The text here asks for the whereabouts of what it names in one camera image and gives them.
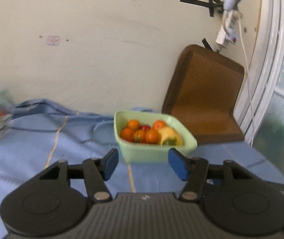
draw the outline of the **white wall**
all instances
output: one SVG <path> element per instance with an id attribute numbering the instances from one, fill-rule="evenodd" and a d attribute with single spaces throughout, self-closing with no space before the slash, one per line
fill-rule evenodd
<path id="1" fill-rule="evenodd" d="M 240 4 L 249 58 L 259 8 L 260 0 Z M 180 52 L 203 38 L 215 47 L 220 26 L 207 8 L 179 0 L 0 0 L 0 86 L 16 102 L 159 111 Z M 48 35 L 60 45 L 46 45 Z M 223 54 L 244 63 L 239 43 Z"/>

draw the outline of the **power strip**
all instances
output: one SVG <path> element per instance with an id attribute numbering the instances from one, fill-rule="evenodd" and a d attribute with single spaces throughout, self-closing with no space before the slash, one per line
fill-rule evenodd
<path id="1" fill-rule="evenodd" d="M 217 35 L 216 44 L 225 48 L 229 43 L 236 44 L 236 41 L 239 39 L 238 34 L 235 32 L 234 28 L 236 26 L 236 22 L 238 21 L 239 13 L 236 10 L 232 10 L 228 13 L 227 18 L 225 20 L 226 28 L 229 30 L 230 35 L 224 31 L 223 26 Z"/>

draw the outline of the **plastic basket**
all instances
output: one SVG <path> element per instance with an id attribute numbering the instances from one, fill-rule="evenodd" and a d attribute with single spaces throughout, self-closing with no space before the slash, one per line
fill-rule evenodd
<path id="1" fill-rule="evenodd" d="M 122 155 L 127 163 L 158 163 L 168 162 L 167 153 L 172 146 L 147 145 L 127 142 L 119 137 L 121 130 L 127 122 L 137 119 L 142 125 L 152 126 L 156 120 L 163 120 L 174 128 L 183 138 L 183 146 L 175 148 L 184 156 L 187 156 L 197 147 L 197 141 L 191 132 L 175 117 L 167 114 L 125 111 L 114 115 L 114 133 Z"/>

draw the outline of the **blue cloth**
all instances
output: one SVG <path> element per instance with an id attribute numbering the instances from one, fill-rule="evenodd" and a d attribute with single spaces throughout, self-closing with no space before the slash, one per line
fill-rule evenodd
<path id="1" fill-rule="evenodd" d="M 80 164 L 118 148 L 113 117 L 71 111 L 48 100 L 24 102 L 12 114 L 12 128 L 0 140 L 0 203 L 8 193 L 42 171 L 50 153 L 50 164 L 59 159 Z M 191 156 L 206 158 L 212 164 L 232 159 L 261 178 L 284 183 L 277 168 L 245 142 L 201 146 Z M 137 192 L 179 193 L 184 186 L 168 164 L 132 164 L 131 168 Z M 71 186 L 86 195 L 82 180 L 71 180 Z M 107 186 L 113 196 L 131 192 L 128 166 L 122 156 Z M 0 219 L 0 238 L 6 233 Z"/>

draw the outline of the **electrical cord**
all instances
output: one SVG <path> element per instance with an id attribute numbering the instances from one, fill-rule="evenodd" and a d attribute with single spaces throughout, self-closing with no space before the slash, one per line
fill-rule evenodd
<path id="1" fill-rule="evenodd" d="M 249 91 L 249 77 L 248 77 L 249 66 L 248 66 L 248 60 L 247 60 L 245 45 L 244 45 L 244 41 L 243 41 L 243 30 L 242 30 L 242 25 L 241 25 L 241 15 L 239 16 L 238 24 L 239 24 L 239 28 L 240 28 L 240 42 L 241 42 L 241 46 L 242 46 L 242 49 L 243 49 L 243 52 L 244 52 L 244 58 L 245 58 L 245 71 L 246 71 L 246 75 L 247 75 L 247 93 L 248 93 L 248 99 L 249 99 L 249 107 L 250 107 L 250 112 L 252 114 L 252 129 L 253 130 L 252 130 L 252 141 L 251 141 L 250 145 L 253 146 L 254 133 L 255 133 L 255 122 L 254 122 L 254 112 L 253 112 L 253 107 L 252 107 L 252 97 L 251 97 L 250 91 Z"/>
<path id="2" fill-rule="evenodd" d="M 223 25 L 223 29 L 226 32 L 226 34 L 230 36 L 229 30 L 226 28 L 226 19 L 227 19 L 228 14 L 229 12 L 224 10 L 223 18 L 222 18 L 222 25 Z"/>

